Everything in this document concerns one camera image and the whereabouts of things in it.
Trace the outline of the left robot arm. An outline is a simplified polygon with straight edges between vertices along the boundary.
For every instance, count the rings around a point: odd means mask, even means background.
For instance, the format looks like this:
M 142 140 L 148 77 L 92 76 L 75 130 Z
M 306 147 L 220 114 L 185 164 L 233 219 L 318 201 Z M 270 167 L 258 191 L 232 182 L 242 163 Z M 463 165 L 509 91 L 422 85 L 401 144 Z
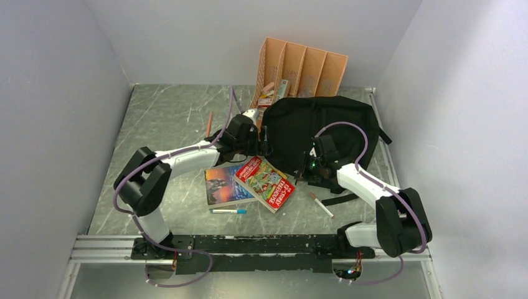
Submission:
M 147 250 L 157 259 L 172 251 L 173 234 L 166 225 L 160 205 L 170 180 L 193 170 L 209 169 L 241 154 L 259 153 L 256 109 L 235 115 L 225 128 L 192 146 L 169 151 L 138 149 L 114 183 L 113 200 L 122 200 L 141 234 Z

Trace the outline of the sunset cover book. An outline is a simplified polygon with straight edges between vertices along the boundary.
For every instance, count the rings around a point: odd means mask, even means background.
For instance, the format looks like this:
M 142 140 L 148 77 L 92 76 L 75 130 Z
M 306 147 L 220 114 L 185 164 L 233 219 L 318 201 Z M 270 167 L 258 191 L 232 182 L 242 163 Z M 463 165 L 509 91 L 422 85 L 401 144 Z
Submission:
M 257 201 L 234 179 L 242 164 L 207 169 L 204 171 L 205 190 L 209 209 L 220 209 L 238 204 Z

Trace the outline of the brown white marker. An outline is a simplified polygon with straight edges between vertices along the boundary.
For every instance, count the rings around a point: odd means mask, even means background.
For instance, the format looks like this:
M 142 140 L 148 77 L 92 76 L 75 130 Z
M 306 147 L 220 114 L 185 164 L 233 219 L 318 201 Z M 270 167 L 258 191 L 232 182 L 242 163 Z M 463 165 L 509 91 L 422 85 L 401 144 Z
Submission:
M 319 198 L 313 194 L 312 192 L 309 193 L 313 201 L 330 217 L 333 218 L 334 214 L 319 200 Z

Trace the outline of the pink white small box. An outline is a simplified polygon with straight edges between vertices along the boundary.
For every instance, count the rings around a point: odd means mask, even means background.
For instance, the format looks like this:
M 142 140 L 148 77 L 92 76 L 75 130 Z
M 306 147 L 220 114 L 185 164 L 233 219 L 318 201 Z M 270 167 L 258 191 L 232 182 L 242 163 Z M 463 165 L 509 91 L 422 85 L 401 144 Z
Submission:
M 273 105 L 273 99 L 272 98 L 259 98 L 257 101 L 257 107 L 266 109 Z

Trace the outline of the pink eraser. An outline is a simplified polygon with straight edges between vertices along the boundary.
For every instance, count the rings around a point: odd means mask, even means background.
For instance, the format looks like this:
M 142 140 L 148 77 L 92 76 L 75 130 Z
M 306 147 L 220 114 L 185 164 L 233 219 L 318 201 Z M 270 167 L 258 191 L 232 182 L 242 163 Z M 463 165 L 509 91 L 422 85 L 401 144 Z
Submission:
M 262 89 L 261 89 L 261 93 L 268 93 L 270 92 L 271 90 L 273 90 L 275 87 L 275 83 L 274 82 L 270 82 L 269 84 L 265 85 Z

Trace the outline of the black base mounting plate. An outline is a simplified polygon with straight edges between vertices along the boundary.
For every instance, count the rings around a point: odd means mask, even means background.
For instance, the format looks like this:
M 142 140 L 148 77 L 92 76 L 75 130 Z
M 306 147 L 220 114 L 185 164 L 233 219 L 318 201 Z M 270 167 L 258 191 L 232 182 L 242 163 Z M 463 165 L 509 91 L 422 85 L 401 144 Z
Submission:
M 352 247 L 338 234 L 309 235 L 174 235 L 177 252 L 160 249 L 140 237 L 134 240 L 131 260 L 176 264 L 176 274 L 312 270 L 332 273 L 333 260 L 373 259 L 369 247 Z

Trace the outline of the blue white pen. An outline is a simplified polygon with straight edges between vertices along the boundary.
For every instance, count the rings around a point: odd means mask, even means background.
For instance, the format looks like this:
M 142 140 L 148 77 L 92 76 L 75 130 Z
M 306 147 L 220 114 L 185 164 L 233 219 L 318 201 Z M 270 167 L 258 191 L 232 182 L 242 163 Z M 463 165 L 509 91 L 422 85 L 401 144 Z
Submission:
M 246 214 L 245 209 L 211 209 L 212 214 Z

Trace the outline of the black student backpack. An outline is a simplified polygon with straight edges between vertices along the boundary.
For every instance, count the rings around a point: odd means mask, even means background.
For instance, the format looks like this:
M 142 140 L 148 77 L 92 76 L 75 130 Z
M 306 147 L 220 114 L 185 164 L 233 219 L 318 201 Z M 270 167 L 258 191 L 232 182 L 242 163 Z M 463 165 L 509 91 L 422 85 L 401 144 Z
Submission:
M 379 141 L 392 142 L 372 105 L 343 96 L 282 98 L 265 110 L 262 125 L 273 147 L 266 160 L 292 176 L 304 162 L 312 137 L 331 135 L 340 159 L 358 159 L 363 168 L 369 166 Z

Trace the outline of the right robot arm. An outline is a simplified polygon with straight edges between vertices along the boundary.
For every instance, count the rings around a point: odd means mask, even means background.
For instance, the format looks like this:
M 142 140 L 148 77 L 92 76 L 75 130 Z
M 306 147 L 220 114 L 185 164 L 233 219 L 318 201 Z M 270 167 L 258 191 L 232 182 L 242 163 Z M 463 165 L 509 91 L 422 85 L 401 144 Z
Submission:
M 398 189 L 368 173 L 358 161 L 341 158 L 329 135 L 314 137 L 296 172 L 298 181 L 331 183 L 346 189 L 375 210 L 375 222 L 353 222 L 338 230 L 336 250 L 350 258 L 360 247 L 382 249 L 390 257 L 419 254 L 431 241 L 420 196 L 412 188 Z

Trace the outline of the orange marker pen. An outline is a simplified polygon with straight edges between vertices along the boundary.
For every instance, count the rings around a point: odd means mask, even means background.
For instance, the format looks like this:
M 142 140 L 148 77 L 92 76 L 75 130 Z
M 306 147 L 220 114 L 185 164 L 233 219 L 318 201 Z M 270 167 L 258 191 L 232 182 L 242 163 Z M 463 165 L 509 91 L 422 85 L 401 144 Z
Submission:
M 205 131 L 205 137 L 209 137 L 210 136 L 213 118 L 214 118 L 214 113 L 213 113 L 213 111 L 211 111 L 209 113 L 209 118 L 208 118 L 207 127 L 206 127 L 206 131 Z

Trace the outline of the green white box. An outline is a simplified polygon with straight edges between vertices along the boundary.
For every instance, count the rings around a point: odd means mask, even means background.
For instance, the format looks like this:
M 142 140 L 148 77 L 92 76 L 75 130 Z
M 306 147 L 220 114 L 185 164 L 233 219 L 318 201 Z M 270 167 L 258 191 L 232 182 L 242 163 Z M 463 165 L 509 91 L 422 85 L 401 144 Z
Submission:
M 287 79 L 282 79 L 279 83 L 278 90 L 275 92 L 276 101 L 285 98 L 290 90 L 290 81 Z

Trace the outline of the orange plastic desk organizer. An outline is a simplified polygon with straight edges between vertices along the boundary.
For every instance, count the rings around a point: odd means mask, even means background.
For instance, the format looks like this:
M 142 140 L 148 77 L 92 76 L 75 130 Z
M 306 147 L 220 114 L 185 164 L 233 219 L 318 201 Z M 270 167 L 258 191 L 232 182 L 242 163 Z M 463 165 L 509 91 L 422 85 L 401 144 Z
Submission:
M 268 37 L 261 46 L 255 92 L 250 109 L 258 109 L 260 115 L 257 126 L 262 123 L 265 109 L 257 107 L 259 98 L 272 98 L 282 79 L 290 81 L 290 90 L 286 97 L 330 97 L 335 96 L 340 87 L 347 67 L 348 56 L 316 49 L 285 40 Z M 261 89 L 275 83 L 268 93 Z

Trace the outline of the red treehouse book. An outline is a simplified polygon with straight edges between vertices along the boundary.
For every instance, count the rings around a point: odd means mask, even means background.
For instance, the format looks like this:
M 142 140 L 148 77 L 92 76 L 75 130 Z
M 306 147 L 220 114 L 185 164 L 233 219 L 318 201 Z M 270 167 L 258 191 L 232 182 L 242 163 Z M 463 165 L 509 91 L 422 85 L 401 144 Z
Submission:
M 234 179 L 272 213 L 276 213 L 295 191 L 287 175 L 258 156 L 244 164 Z

